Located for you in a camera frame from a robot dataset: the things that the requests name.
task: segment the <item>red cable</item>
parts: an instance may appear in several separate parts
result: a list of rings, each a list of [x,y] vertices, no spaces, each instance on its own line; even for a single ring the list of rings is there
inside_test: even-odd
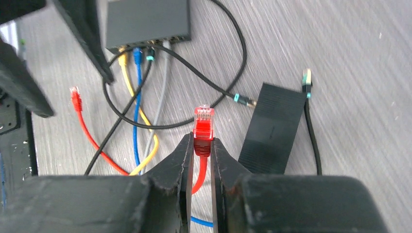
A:
[[[88,138],[89,142],[93,145],[93,147],[98,150],[99,145],[97,145],[96,141],[92,138],[90,135],[89,130],[86,127],[85,120],[83,119],[82,115],[82,100],[80,98],[79,92],[77,88],[72,88],[71,89],[71,102],[73,103],[74,110],[77,112],[77,117],[80,121],[80,126],[83,129],[83,132],[85,132],[86,137]],[[101,156],[103,156],[104,160],[108,162],[116,171],[118,171],[121,175],[123,176],[128,176],[129,173],[123,170],[119,165],[117,165],[107,154],[105,154],[103,151],[100,153]]]
[[[199,176],[197,177],[196,184],[192,188],[192,195],[195,194],[202,187],[203,182],[205,181],[207,170],[207,157],[200,156],[200,170]]]

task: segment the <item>gray table surface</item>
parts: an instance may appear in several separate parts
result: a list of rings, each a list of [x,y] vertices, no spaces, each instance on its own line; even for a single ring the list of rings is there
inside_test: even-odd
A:
[[[100,1],[102,21],[107,2]],[[391,232],[411,232],[412,210],[412,1],[398,0],[223,0],[246,37],[249,60],[234,91],[258,97],[262,82],[300,89],[302,70],[314,75],[312,117],[324,173],[360,179],[370,190]],[[174,49],[211,80],[228,86],[240,65],[240,44],[228,18],[207,0],[191,1],[193,39]],[[34,117],[40,175],[82,174],[94,149],[70,102],[78,86],[85,121],[101,142],[117,119],[104,101],[101,79],[67,26],[50,6],[23,19],[29,68],[57,116]],[[164,60],[159,57],[143,90],[142,108],[153,119]],[[129,94],[120,68],[110,90],[123,107]],[[195,106],[219,93],[178,61],[162,123],[192,116]],[[216,108],[215,130],[238,158],[253,111],[225,100]],[[286,174],[315,174],[304,119]],[[158,132],[160,150],[149,167],[168,155],[193,126]],[[148,131],[139,130],[140,152]],[[106,152],[127,170],[134,167],[132,127],[122,123]],[[117,174],[99,159],[92,174]],[[211,220],[210,172],[193,197],[192,213]],[[197,224],[193,232],[211,232]]]

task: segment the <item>ribbed black surface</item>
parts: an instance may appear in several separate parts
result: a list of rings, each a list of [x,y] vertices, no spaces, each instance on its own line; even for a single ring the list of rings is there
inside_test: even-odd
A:
[[[253,173],[283,174],[305,99],[306,94],[264,83],[239,163]]]

